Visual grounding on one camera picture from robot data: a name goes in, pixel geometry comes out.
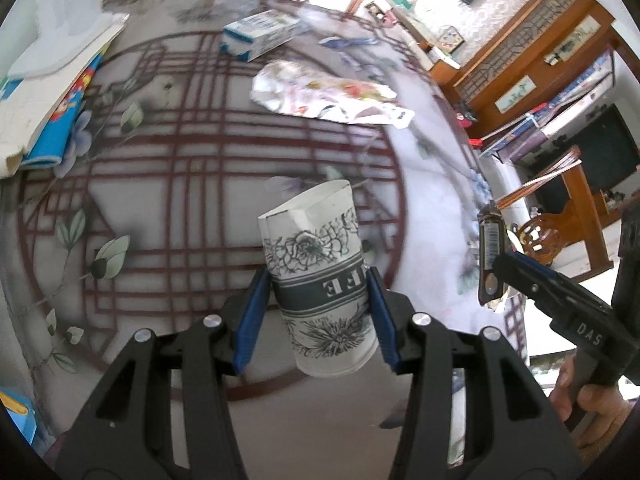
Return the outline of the person right hand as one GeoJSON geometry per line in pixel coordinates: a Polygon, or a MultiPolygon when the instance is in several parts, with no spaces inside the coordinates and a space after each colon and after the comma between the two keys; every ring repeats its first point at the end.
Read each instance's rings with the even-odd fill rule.
{"type": "MultiPolygon", "coordinates": [[[[570,386],[574,382],[575,361],[575,353],[564,360],[559,377],[549,396],[562,422],[566,422],[573,411],[574,402],[570,400],[570,386]]],[[[584,432],[573,438],[582,462],[589,467],[606,450],[623,427],[634,404],[622,397],[620,388],[617,386],[589,384],[579,390],[577,405],[593,416],[584,432]]]]}

